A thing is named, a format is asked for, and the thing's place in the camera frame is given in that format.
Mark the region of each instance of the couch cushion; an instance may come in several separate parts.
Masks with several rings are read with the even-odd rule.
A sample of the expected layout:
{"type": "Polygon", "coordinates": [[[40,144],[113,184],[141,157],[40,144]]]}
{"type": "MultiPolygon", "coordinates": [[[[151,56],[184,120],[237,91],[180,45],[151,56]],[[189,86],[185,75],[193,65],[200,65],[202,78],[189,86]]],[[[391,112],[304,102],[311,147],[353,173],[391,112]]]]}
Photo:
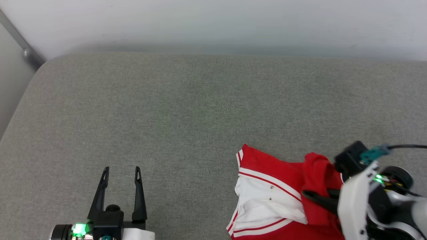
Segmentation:
{"type": "MultiPolygon", "coordinates": [[[[140,166],[157,239],[228,239],[244,143],[286,161],[355,140],[427,143],[426,62],[90,53],[49,61],[0,142],[2,239],[83,222],[110,166],[105,206],[131,218],[140,166]]],[[[427,194],[425,150],[398,165],[427,194]]]]}

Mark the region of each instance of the red and white garment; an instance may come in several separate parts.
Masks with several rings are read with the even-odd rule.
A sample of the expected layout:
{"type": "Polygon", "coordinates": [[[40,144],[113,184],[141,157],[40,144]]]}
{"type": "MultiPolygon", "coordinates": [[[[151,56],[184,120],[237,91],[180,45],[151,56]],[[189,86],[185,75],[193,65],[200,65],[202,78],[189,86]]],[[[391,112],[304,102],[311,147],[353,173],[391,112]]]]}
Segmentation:
{"type": "Polygon", "coordinates": [[[344,239],[338,218],[301,194],[328,196],[327,188],[341,187],[325,156],[309,153],[304,163],[288,163],[245,144],[236,157],[239,201],[227,226],[232,239],[344,239]]]}

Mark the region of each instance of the white wall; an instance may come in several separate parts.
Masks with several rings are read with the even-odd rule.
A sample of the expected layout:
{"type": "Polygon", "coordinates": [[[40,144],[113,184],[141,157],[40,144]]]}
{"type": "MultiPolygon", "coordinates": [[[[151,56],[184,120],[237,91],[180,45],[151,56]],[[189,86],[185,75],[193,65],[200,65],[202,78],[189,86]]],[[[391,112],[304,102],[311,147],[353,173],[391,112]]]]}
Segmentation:
{"type": "Polygon", "coordinates": [[[0,139],[33,75],[22,48],[0,24],[0,139]]]}
{"type": "Polygon", "coordinates": [[[427,60],[426,0],[0,0],[45,58],[78,50],[427,60]]]}

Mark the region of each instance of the red fabric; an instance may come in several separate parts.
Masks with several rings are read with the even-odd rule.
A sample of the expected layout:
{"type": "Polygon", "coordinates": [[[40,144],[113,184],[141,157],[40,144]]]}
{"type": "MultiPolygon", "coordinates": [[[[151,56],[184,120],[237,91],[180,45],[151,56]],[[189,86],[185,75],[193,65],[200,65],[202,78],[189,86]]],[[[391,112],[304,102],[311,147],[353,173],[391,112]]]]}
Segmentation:
{"type": "Polygon", "coordinates": [[[302,196],[303,190],[311,190],[317,192],[321,196],[328,196],[327,188],[339,189],[341,187],[342,181],[339,173],[334,169],[333,165],[325,156],[316,153],[309,153],[305,156],[304,163],[288,163],[280,161],[277,158],[255,148],[251,148],[246,144],[243,146],[242,150],[243,158],[240,158],[240,168],[272,176],[286,183],[301,194],[301,202],[303,204],[308,224],[292,221],[277,230],[260,235],[244,235],[235,237],[234,234],[232,234],[232,239],[344,239],[344,236],[337,227],[337,217],[302,196]]]}

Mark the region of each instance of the cable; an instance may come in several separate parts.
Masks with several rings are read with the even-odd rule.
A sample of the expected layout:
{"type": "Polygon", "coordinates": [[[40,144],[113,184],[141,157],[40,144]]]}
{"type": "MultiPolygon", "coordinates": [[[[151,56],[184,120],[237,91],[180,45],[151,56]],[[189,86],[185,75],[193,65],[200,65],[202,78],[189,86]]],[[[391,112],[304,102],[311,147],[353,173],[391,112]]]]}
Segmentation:
{"type": "Polygon", "coordinates": [[[399,184],[397,184],[397,183],[396,183],[396,182],[394,182],[394,181],[389,181],[389,183],[393,184],[393,186],[395,186],[397,189],[399,189],[399,190],[401,190],[401,191],[403,191],[403,192],[405,192],[405,193],[407,193],[407,194],[410,194],[410,195],[412,195],[412,196],[422,197],[421,195],[416,194],[416,193],[413,193],[413,192],[409,191],[408,189],[406,189],[406,188],[404,188],[404,187],[400,186],[399,184]]]}
{"type": "Polygon", "coordinates": [[[395,149],[395,148],[426,148],[427,149],[427,145],[402,144],[402,145],[391,145],[391,146],[388,146],[388,149],[395,149]]]}

